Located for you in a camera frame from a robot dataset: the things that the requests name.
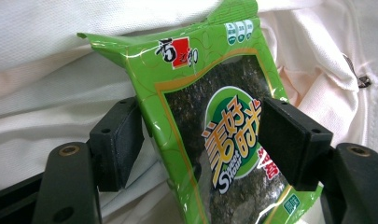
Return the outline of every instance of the brand logo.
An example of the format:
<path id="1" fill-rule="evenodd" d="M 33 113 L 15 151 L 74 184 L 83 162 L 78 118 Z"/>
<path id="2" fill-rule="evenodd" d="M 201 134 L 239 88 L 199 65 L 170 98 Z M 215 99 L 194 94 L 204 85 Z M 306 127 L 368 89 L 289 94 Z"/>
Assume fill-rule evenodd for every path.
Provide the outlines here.
<path id="1" fill-rule="evenodd" d="M 224 194 L 234 179 L 248 175 L 258 162 L 257 131 L 261 101 L 236 87 L 216 92 L 206 108 L 205 148 L 215 189 Z"/>
<path id="2" fill-rule="evenodd" d="M 198 50 L 189 47 L 188 37 L 159 40 L 159 46 L 155 53 L 156 55 L 161 54 L 163 60 L 170 63 L 173 69 L 187 65 L 191 67 L 198 62 Z"/>
<path id="3" fill-rule="evenodd" d="M 263 168 L 265 174 L 269 180 L 272 180 L 274 177 L 279 175 L 279 169 L 276 164 L 271 160 L 268 153 L 264 150 L 263 147 L 258 149 L 259 155 L 259 164 L 258 169 Z"/>

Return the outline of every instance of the metal screw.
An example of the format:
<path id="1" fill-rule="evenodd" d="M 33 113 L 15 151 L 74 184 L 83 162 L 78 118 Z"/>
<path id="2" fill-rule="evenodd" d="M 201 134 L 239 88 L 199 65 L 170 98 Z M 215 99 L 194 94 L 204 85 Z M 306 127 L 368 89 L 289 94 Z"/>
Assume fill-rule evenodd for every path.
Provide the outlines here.
<path id="1" fill-rule="evenodd" d="M 80 150 L 80 147 L 78 146 L 67 146 L 60 149 L 59 154 L 60 156 L 71 156 L 75 153 L 77 153 Z"/>

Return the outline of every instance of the black plastic part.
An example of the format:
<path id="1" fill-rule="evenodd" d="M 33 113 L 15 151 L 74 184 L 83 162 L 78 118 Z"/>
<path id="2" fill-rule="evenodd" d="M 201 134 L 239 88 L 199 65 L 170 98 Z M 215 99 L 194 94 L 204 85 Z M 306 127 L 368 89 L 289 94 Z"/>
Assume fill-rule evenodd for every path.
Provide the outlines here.
<path id="1" fill-rule="evenodd" d="M 91 153 L 85 143 L 64 144 L 50 152 L 33 223 L 101 223 Z"/>
<path id="2" fill-rule="evenodd" d="M 32 222 L 42 175 L 35 175 L 0 191 L 0 224 Z"/>
<path id="3" fill-rule="evenodd" d="M 378 223 L 378 154 L 342 143 L 336 147 L 333 164 L 347 205 L 342 223 Z"/>
<path id="4" fill-rule="evenodd" d="M 259 142 L 295 190 L 316 190 L 315 162 L 328 153 L 332 136 L 293 105 L 263 100 Z"/>
<path id="5" fill-rule="evenodd" d="M 346 201 L 342 195 L 323 188 L 320 202 L 322 204 L 323 217 L 327 224 L 340 224 L 343 222 Z"/>
<path id="6" fill-rule="evenodd" d="M 125 188 L 143 141 L 142 118 L 135 98 L 116 103 L 90 132 L 100 191 Z"/>

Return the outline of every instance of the seaweed snack package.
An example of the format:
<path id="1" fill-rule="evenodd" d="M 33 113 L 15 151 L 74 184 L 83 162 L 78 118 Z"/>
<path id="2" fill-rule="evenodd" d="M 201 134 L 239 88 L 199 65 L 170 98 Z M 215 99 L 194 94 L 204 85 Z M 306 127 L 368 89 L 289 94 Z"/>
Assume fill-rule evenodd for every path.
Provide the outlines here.
<path id="1" fill-rule="evenodd" d="M 258 143 L 261 100 L 287 99 L 259 23 L 255 1 L 226 0 L 173 31 L 78 34 L 129 74 L 187 223 L 294 223 L 319 195 Z"/>

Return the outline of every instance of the white cloth background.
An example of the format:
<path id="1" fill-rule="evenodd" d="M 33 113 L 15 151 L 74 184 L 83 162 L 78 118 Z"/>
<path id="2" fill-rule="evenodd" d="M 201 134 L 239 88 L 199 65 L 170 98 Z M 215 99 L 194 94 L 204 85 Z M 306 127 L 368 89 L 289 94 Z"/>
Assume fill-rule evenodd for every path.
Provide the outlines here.
<path id="1" fill-rule="evenodd" d="M 258 2 L 290 101 L 334 132 L 334 146 L 378 151 L 378 0 Z M 134 95 L 123 69 L 77 32 L 168 29 L 203 20 L 219 3 L 0 0 L 0 189 L 42 172 L 53 148 L 86 141 L 116 101 Z M 357 88 L 343 53 L 370 87 Z M 104 221 L 181 222 L 165 179 L 147 137 L 130 186 L 101 194 Z"/>

